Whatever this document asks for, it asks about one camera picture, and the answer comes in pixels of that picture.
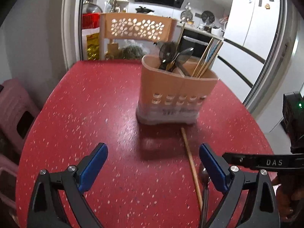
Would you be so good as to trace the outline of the person's right hand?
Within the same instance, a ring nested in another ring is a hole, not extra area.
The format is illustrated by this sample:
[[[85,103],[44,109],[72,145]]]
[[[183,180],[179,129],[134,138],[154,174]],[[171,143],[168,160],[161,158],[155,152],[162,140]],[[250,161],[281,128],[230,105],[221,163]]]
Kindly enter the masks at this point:
[[[303,199],[303,181],[291,175],[277,174],[272,185],[279,185],[276,190],[278,210],[281,221],[288,222],[294,213],[292,201]]]

